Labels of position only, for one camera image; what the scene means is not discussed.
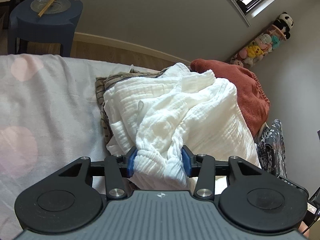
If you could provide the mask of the person right hand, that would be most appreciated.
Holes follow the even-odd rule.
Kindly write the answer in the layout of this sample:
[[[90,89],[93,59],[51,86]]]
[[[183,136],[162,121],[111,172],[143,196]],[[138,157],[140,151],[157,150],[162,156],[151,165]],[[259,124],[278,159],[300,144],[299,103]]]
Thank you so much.
[[[310,235],[309,227],[304,222],[301,222],[298,231],[306,238]]]

